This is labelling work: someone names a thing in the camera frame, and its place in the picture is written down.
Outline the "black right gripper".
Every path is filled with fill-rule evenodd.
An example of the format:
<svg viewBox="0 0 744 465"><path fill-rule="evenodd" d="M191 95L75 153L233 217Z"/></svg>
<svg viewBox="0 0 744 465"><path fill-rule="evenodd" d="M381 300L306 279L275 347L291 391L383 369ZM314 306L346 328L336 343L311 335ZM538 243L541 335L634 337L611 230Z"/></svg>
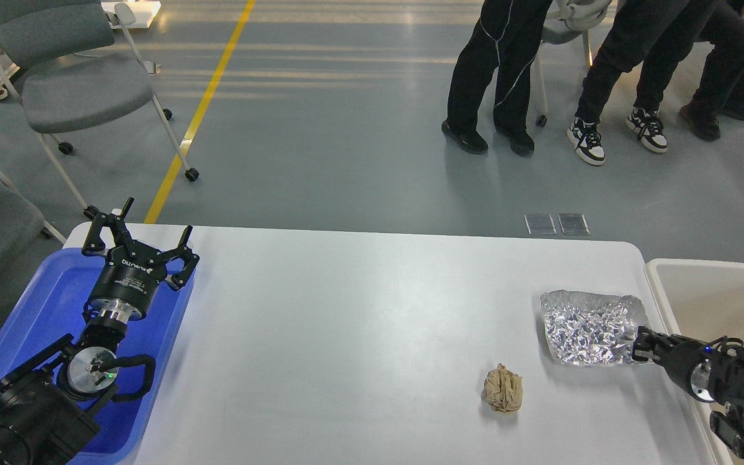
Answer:
<svg viewBox="0 0 744 465"><path fill-rule="evenodd" d="M709 389L711 363L705 356L704 342L638 327L631 359L659 364L670 380L694 400L716 402Z"/></svg>

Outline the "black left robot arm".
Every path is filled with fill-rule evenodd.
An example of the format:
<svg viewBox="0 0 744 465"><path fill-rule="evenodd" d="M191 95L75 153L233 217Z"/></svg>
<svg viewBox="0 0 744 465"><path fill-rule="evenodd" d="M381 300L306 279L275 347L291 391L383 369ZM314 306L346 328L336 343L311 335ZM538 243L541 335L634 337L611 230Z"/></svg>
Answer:
<svg viewBox="0 0 744 465"><path fill-rule="evenodd" d="M91 208L82 249L46 259L0 332L0 464L112 464L139 444L199 256Z"/></svg>

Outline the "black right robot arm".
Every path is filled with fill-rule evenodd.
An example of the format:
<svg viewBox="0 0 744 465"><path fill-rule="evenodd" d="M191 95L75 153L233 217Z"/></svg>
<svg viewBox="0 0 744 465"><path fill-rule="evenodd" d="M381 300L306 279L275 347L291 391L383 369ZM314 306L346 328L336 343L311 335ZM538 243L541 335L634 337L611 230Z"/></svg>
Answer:
<svg viewBox="0 0 744 465"><path fill-rule="evenodd" d="M740 338L721 336L704 342L640 326L632 359L663 367L694 400L721 404L723 410L710 414L710 430L744 459L744 342Z"/></svg>

